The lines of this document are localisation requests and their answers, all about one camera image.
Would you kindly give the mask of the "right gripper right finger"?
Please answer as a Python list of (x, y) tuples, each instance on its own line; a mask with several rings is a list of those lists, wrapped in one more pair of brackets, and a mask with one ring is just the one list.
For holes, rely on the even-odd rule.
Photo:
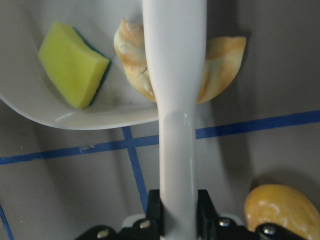
[(198, 191), (197, 226), (202, 240), (302, 240), (292, 231), (273, 222), (259, 224), (254, 231), (231, 217), (218, 215), (207, 190)]

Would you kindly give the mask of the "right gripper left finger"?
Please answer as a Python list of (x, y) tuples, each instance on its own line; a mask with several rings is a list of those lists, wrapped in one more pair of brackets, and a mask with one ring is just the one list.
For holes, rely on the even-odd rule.
[(119, 232), (107, 225), (96, 225), (84, 231), (77, 240), (159, 240), (163, 234), (163, 204), (160, 191), (150, 190), (145, 217), (136, 220), (132, 226), (125, 226)]

